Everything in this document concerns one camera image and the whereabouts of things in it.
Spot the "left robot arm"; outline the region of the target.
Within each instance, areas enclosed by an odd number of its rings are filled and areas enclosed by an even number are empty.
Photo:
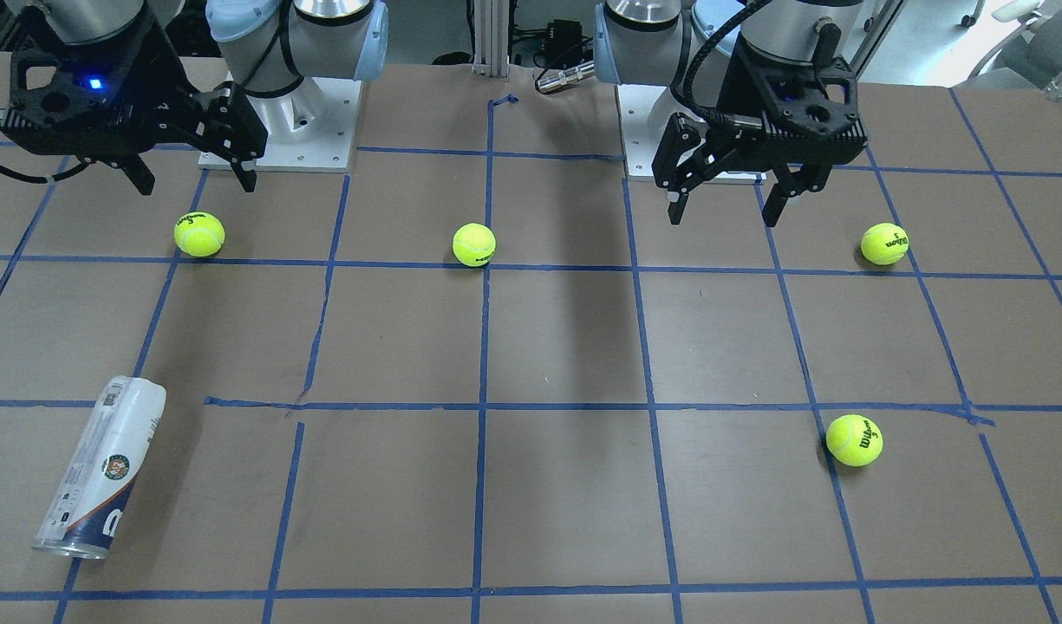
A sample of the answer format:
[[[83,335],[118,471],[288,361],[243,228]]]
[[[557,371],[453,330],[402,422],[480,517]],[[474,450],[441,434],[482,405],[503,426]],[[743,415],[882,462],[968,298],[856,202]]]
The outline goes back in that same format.
[[[606,1],[593,59],[609,84],[665,87],[655,185],[680,224],[690,193],[725,172],[775,175],[772,228],[791,198],[819,192],[869,138],[858,81],[841,55],[858,1]]]

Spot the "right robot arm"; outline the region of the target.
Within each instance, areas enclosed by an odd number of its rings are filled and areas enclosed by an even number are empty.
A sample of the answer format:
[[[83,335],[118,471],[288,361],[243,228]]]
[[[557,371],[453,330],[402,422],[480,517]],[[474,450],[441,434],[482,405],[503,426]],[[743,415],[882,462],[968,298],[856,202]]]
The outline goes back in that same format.
[[[24,33],[10,58],[0,131],[27,153],[72,157],[56,183],[100,163],[139,194],[142,155],[186,145],[222,159],[245,192],[272,145],[328,125],[322,80],[372,81],[387,58],[383,1],[209,1],[205,19],[230,79],[190,82],[145,1],[10,1]]]

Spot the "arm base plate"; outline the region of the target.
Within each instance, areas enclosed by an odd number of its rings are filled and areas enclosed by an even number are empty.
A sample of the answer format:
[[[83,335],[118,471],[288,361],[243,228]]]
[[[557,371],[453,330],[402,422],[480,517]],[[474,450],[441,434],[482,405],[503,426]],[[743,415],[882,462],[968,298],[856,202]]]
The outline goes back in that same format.
[[[669,87],[653,84],[618,84],[616,102],[619,112],[619,131],[624,146],[627,175],[633,179],[653,183],[653,159],[660,146],[670,115],[681,112],[705,138],[707,123],[683,107]]]
[[[268,129],[257,172],[348,172],[364,81],[306,77],[289,94],[250,103]]]

